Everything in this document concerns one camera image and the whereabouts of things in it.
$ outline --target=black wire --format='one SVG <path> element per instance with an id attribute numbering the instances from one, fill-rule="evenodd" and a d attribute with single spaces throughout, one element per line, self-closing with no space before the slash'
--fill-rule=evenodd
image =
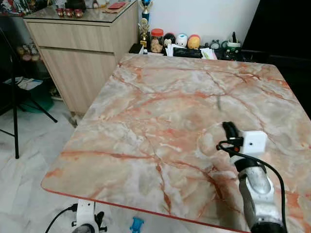
<path id="1" fill-rule="evenodd" d="M 49 232 L 49 230 L 50 230 L 52 224 L 55 222 L 55 220 L 56 220 L 62 213 L 66 212 L 67 210 L 71 210 L 71 207 L 68 207 L 67 209 L 62 210 L 61 212 L 59 212 L 59 214 L 56 215 L 55 218 L 52 220 L 52 222 L 49 224 L 49 226 L 48 226 L 47 230 L 45 231 L 45 233 L 48 233 L 48 232 Z"/>
<path id="2" fill-rule="evenodd" d="M 281 175 L 278 173 L 278 171 L 274 167 L 272 167 L 270 164 L 266 163 L 265 161 L 262 161 L 262 160 L 260 160 L 258 158 L 255 158 L 255 157 L 252 157 L 252 156 L 249 156 L 249 155 L 246 155 L 246 154 L 241 154 L 241 153 L 238 153 L 238 152 L 236 152 L 234 150 L 230 150 L 228 148 L 225 148 L 225 147 L 222 146 L 223 143 L 230 144 L 229 141 L 220 141 L 218 143 L 218 147 L 220 149 L 222 149 L 222 150 L 224 150 L 224 151 L 226 151 L 228 153 L 237 155 L 239 157 L 243 157 L 245 159 L 252 159 L 252 160 L 254 160 L 254 161 L 258 162 L 258 163 L 261 163 L 261 164 L 267 166 L 268 168 L 270 168 L 276 174 L 276 176 L 278 177 L 278 180 L 280 181 L 280 186 L 281 186 L 282 222 L 283 222 L 284 231 L 285 231 L 285 233 L 287 233 L 286 218 L 285 218 L 285 187 L 284 187 L 284 181 L 283 181 Z"/>

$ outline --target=yellow plush toy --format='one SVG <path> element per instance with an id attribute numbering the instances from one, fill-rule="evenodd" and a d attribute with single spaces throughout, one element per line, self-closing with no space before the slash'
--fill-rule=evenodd
<path id="1" fill-rule="evenodd" d="M 188 40 L 189 49 L 198 49 L 200 46 L 200 37 L 198 35 L 191 35 Z"/>

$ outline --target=wooden cabinet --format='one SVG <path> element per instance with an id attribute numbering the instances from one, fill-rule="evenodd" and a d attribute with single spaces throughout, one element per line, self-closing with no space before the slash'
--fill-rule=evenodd
<path id="1" fill-rule="evenodd" d="M 64 102 L 71 112 L 84 114 L 121 57 L 138 41 L 138 4 L 132 1 L 114 20 L 25 17 L 34 42 Z M 47 8 L 45 12 L 56 14 Z"/>

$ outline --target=blue toy figure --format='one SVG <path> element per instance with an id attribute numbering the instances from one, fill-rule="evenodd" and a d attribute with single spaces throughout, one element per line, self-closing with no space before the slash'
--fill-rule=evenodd
<path id="1" fill-rule="evenodd" d="M 140 233 L 140 227 L 144 223 L 144 220 L 138 218 L 138 217 L 133 217 L 134 222 L 132 226 L 130 227 L 130 230 L 132 230 L 132 233 Z"/>

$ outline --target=black cable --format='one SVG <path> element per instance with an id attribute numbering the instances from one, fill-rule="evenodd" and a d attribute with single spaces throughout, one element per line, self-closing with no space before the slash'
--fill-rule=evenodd
<path id="1" fill-rule="evenodd" d="M 56 215 L 53 220 L 51 221 L 51 223 L 49 224 L 48 228 L 46 229 L 45 233 L 48 233 L 51 226 L 53 225 L 53 223 L 55 222 L 55 220 L 64 212 L 66 212 L 67 210 L 72 210 L 73 212 L 76 212 L 78 208 L 78 204 L 73 204 L 71 207 L 68 207 L 65 210 L 62 210 L 61 212 L 58 213 L 58 215 Z"/>
<path id="2" fill-rule="evenodd" d="M 285 218 L 285 187 L 284 187 L 284 181 L 283 181 L 281 175 L 278 173 L 278 171 L 274 167 L 272 167 L 270 164 L 266 163 L 265 161 L 262 161 L 262 160 L 260 160 L 258 158 L 255 158 L 255 157 L 252 157 L 252 156 L 249 156 L 249 155 L 246 155 L 246 154 L 241 154 L 241 153 L 238 153 L 238 152 L 236 152 L 234 150 L 230 150 L 228 148 L 225 148 L 225 147 L 222 146 L 223 143 L 231 144 L 230 140 L 228 140 L 228 141 L 220 141 L 218 143 L 218 148 L 220 148 L 220 149 L 222 149 L 222 150 L 224 150 L 224 151 L 226 151 L 228 153 L 234 154 L 236 156 L 243 157 L 245 159 L 255 160 L 256 162 L 261 163 L 261 164 L 267 166 L 268 168 L 270 168 L 276 174 L 276 176 L 278 177 L 278 180 L 280 182 L 280 186 L 281 186 L 282 222 L 283 222 L 283 227 L 284 227 L 285 233 L 287 233 L 286 218 Z"/>

